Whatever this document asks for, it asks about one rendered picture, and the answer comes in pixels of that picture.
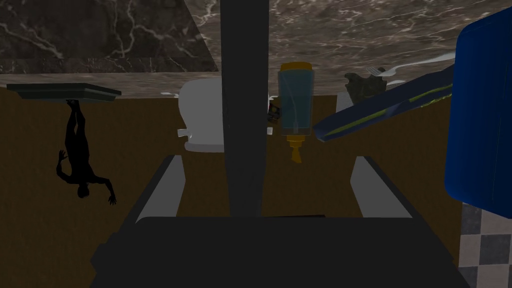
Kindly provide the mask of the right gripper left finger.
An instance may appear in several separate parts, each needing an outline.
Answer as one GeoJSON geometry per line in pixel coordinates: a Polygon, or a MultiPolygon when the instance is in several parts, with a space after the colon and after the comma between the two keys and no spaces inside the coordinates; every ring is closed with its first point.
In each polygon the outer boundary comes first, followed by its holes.
{"type": "Polygon", "coordinates": [[[159,165],[137,199],[121,229],[148,217],[176,217],[186,183],[180,155],[169,155],[159,165]]]}

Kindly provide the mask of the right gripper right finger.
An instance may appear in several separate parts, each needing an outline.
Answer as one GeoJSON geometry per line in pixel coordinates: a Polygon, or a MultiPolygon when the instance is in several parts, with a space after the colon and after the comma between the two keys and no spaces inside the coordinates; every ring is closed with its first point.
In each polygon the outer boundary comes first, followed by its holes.
{"type": "Polygon", "coordinates": [[[350,185],[365,218],[422,219],[417,209],[369,156],[356,158],[350,185]]]}

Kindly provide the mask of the white rounded jug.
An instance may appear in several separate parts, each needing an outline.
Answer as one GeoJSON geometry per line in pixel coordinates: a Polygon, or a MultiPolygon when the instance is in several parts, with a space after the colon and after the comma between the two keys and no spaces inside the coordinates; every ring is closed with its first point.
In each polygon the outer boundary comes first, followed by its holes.
{"type": "Polygon", "coordinates": [[[178,108],[185,128],[178,129],[177,136],[187,137],[187,151],[225,151],[222,87],[221,77],[191,80],[181,87],[178,108]]]}

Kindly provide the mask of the black human figure statue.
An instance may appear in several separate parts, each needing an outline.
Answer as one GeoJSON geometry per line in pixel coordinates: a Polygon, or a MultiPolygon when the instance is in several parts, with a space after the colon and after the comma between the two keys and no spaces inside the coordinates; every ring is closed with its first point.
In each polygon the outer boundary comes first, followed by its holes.
{"type": "Polygon", "coordinates": [[[59,151],[56,173],[66,183],[78,185],[77,195],[81,199],[89,196],[89,184],[106,185],[110,192],[108,201],[115,205],[117,199],[111,181],[97,176],[89,163],[86,119],[79,100],[113,102],[122,92],[89,83],[16,83],[7,84],[6,89],[18,93],[25,100],[66,101],[71,108],[65,130],[66,150],[59,151]]]}

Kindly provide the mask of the dark lumpy object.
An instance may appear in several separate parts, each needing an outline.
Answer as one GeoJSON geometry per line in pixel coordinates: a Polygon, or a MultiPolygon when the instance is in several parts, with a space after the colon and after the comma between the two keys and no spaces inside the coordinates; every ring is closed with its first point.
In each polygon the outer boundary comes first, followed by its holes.
{"type": "Polygon", "coordinates": [[[345,87],[354,105],[375,95],[382,94],[387,89],[388,82],[380,76],[370,75],[363,78],[357,73],[348,72],[344,77],[348,79],[345,87]]]}

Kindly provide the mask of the dark grey upright bar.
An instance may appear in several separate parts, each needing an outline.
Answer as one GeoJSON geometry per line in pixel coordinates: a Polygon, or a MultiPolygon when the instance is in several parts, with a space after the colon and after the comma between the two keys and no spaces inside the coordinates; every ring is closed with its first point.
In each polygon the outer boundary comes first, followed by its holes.
{"type": "Polygon", "coordinates": [[[260,217],[266,171],[270,0],[220,0],[223,153],[232,217],[260,217]]]}

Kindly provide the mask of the blue soap bottle, yellow pump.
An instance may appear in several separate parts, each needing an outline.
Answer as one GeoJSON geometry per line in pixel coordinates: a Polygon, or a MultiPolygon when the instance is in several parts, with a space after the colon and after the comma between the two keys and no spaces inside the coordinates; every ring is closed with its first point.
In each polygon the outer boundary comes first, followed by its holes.
{"type": "Polygon", "coordinates": [[[310,62],[283,63],[278,72],[281,135],[291,147],[291,160],[302,162],[300,148],[311,135],[314,71],[310,62]]]}

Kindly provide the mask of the small dark printed can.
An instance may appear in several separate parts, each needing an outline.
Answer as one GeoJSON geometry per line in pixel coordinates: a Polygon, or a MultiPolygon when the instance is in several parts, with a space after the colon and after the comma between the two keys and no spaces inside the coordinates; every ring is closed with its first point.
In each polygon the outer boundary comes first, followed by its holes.
{"type": "Polygon", "coordinates": [[[281,118],[281,109],[272,102],[268,104],[267,121],[276,124],[281,118]]]}

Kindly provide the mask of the big blue container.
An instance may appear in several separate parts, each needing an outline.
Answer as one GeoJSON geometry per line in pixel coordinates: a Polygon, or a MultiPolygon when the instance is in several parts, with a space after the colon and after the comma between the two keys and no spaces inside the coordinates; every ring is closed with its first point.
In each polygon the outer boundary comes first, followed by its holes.
{"type": "Polygon", "coordinates": [[[512,219],[512,6],[457,39],[444,186],[455,200],[512,219]]]}

